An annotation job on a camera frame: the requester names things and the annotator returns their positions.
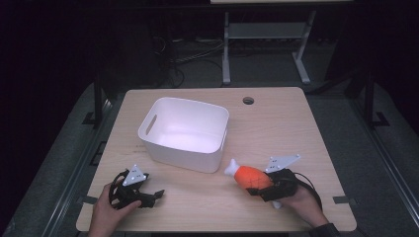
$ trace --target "hand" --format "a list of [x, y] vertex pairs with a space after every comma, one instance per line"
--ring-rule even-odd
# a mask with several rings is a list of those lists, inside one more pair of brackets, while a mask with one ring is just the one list
[[141, 205], [141, 201], [138, 200], [122, 209], [114, 209], [109, 203], [110, 187], [111, 184], [104, 186], [98, 201], [93, 206], [89, 237], [111, 236], [120, 221]]
[[295, 195], [281, 198], [279, 201], [295, 210], [298, 216], [313, 228], [329, 223], [314, 196], [300, 185]]

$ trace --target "wooden table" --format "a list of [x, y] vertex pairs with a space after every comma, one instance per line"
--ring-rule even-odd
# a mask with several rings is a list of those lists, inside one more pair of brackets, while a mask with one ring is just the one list
[[[230, 118], [224, 153], [218, 171], [204, 174], [152, 160], [137, 130], [153, 103], [176, 97], [219, 105]], [[245, 105], [243, 98], [254, 99]], [[123, 231], [290, 232], [309, 226], [288, 208], [274, 209], [269, 202], [251, 197], [223, 174], [231, 158], [263, 170], [271, 156], [299, 154], [289, 168], [308, 177], [323, 201], [326, 216], [341, 231], [352, 231], [356, 221], [303, 92], [299, 88], [222, 88], [135, 90], [126, 93], [88, 196], [98, 197], [103, 186], [125, 168], [138, 164], [150, 179], [141, 188], [164, 197], [154, 208], [136, 210], [121, 223]], [[88, 231], [91, 204], [84, 203], [77, 220]]]

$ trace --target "orange toy fish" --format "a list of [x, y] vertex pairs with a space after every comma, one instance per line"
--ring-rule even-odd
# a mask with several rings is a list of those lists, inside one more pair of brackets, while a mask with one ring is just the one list
[[264, 172], [249, 166], [239, 166], [234, 159], [231, 159], [224, 174], [234, 177], [237, 184], [250, 195], [257, 195], [259, 190], [274, 184]]

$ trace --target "white plastic bin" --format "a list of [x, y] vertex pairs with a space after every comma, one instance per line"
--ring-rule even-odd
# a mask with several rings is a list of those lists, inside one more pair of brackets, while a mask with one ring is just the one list
[[139, 127], [138, 136], [156, 161], [213, 173], [221, 162], [228, 117], [228, 110], [220, 106], [160, 98]]

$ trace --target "bin handle cutout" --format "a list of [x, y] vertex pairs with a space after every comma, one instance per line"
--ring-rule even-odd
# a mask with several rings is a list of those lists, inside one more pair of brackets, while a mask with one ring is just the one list
[[157, 120], [157, 115], [155, 115], [153, 117], [153, 119], [151, 120], [150, 124], [148, 125], [147, 129], [145, 130], [145, 135], [148, 135], [148, 133], [150, 133], [150, 130], [151, 130], [151, 128], [153, 128], [154, 123], [156, 122], [156, 120]]

